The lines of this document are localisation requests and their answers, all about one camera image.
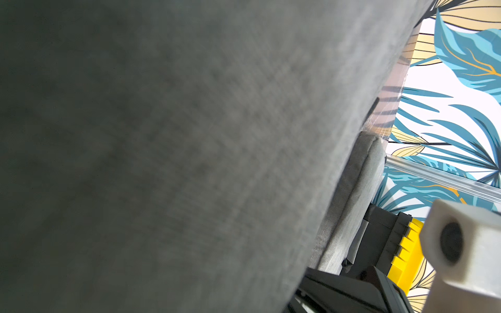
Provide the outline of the grey zippered laptop bag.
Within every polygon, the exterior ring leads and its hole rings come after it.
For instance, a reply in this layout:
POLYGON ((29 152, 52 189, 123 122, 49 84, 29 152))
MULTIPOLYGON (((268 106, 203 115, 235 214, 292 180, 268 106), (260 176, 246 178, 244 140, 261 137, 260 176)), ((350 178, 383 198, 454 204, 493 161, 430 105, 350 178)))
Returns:
POLYGON ((429 1, 2 1, 1 311, 282 312, 429 1))

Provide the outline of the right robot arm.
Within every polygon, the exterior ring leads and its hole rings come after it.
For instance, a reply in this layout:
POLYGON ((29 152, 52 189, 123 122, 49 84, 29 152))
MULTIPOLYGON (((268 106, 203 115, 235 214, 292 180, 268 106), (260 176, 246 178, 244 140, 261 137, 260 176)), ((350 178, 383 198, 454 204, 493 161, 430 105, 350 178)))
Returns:
POLYGON ((284 312, 413 312, 406 294, 376 267, 361 279, 308 268, 284 312))

